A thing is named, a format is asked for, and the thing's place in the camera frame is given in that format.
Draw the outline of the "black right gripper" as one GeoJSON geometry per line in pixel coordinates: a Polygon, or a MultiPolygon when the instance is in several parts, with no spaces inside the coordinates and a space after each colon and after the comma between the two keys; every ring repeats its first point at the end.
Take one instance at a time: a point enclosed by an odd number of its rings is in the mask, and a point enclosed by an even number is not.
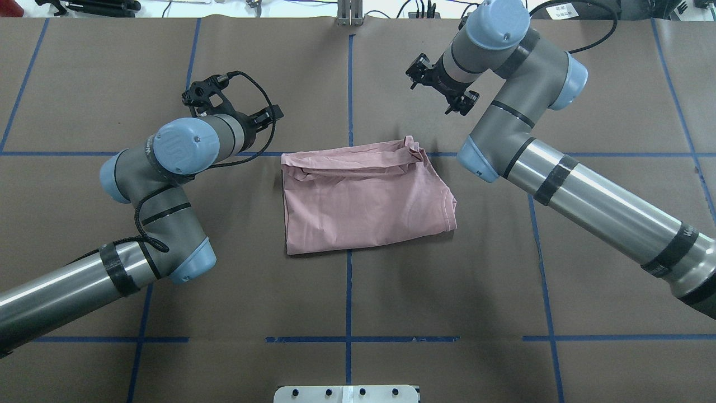
{"type": "Polygon", "coordinates": [[[478,92],[467,90],[470,82],[459,82],[448,74],[443,56],[432,65],[427,54],[419,54],[406,69],[406,76],[412,82],[410,90],[415,89],[417,85],[425,85],[433,87],[444,95],[449,105],[445,110],[446,115],[459,113],[466,116],[480,98],[478,92]]]}

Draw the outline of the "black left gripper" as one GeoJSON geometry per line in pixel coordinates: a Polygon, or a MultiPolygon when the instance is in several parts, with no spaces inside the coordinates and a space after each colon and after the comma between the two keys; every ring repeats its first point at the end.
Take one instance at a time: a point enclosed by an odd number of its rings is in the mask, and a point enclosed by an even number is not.
{"type": "Polygon", "coordinates": [[[238,112],[238,122],[243,129],[243,143],[254,143],[258,132],[274,125],[284,117],[279,106],[268,106],[252,115],[238,112]]]}

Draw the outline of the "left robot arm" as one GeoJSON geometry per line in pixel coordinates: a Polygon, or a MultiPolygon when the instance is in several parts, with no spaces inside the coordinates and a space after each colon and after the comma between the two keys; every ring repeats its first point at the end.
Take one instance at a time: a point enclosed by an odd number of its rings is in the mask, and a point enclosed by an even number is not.
{"type": "Polygon", "coordinates": [[[219,319],[225,297],[255,292],[257,280],[286,266],[280,242],[276,158],[258,158],[243,173],[212,171],[195,186],[196,213],[184,191],[168,187],[164,167],[150,162],[145,138],[159,118],[111,112],[20,109],[2,136],[2,364],[30,349],[131,342],[124,315],[102,324],[105,336],[36,339],[105,304],[149,296],[149,285],[179,272],[188,280],[215,248],[220,275],[201,280],[219,319]]]}

